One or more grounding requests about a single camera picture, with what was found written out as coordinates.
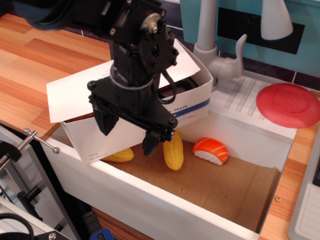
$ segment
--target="white faucet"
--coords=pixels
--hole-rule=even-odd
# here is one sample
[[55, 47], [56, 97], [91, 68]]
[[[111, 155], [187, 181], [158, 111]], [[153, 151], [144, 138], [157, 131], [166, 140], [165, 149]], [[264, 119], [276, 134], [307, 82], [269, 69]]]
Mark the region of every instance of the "white faucet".
[[[247, 40], [244, 34], [236, 43], [236, 59], [218, 56], [215, 43], [217, 0], [201, 0], [197, 43], [194, 55], [207, 67], [219, 82], [240, 78], [244, 73], [243, 49]], [[261, 36], [265, 40], [285, 38], [293, 32], [293, 25], [284, 0], [262, 0]]]
[[244, 73], [243, 49], [247, 40], [244, 34], [236, 43], [236, 59], [218, 56], [215, 44], [217, 0], [202, 0], [197, 43], [193, 53], [219, 82], [240, 78]]

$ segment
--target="box flap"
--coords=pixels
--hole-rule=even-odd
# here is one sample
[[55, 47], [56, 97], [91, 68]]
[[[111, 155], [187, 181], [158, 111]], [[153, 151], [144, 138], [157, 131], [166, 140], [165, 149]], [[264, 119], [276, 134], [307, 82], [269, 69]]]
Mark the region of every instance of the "box flap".
[[[174, 41], [174, 47], [179, 51], [176, 60], [177, 65], [169, 67], [167, 72], [177, 82], [194, 75], [200, 68], [178, 41]], [[48, 83], [46, 87], [50, 122], [63, 122], [92, 113], [92, 105], [88, 99], [91, 92], [87, 88], [87, 83], [110, 75], [112, 63], [113, 61], [109, 61]], [[160, 88], [166, 85], [168, 85], [168, 82], [162, 77]]]

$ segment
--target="red plate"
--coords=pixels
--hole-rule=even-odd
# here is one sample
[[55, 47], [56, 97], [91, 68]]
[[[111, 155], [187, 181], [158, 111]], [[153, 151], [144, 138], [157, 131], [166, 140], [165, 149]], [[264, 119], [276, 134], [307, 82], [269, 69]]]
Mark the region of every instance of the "red plate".
[[306, 128], [320, 120], [319, 100], [294, 84], [265, 87], [256, 97], [256, 106], [266, 119], [286, 128]]

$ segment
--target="yellow corn cob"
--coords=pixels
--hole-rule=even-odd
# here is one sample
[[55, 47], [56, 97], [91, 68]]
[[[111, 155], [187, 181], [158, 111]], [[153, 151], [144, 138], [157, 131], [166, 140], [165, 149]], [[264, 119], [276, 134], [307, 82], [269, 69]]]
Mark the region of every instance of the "yellow corn cob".
[[163, 154], [166, 165], [174, 171], [179, 170], [184, 163], [184, 148], [180, 133], [175, 130], [171, 141], [163, 143]]
[[110, 156], [106, 156], [102, 158], [102, 161], [110, 161], [110, 162], [116, 162], [116, 163], [125, 163], [129, 162], [134, 158], [134, 152], [131, 148], [127, 148], [125, 150], [116, 152], [115, 154], [112, 154]]

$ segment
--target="toy salmon sushi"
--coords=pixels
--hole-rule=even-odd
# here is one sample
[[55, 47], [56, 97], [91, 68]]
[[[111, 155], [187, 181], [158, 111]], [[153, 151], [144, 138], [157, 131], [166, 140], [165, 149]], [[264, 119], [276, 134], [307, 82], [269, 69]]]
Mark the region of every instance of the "toy salmon sushi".
[[192, 151], [196, 157], [218, 164], [219, 166], [229, 158], [229, 151], [226, 146], [209, 137], [197, 141]]

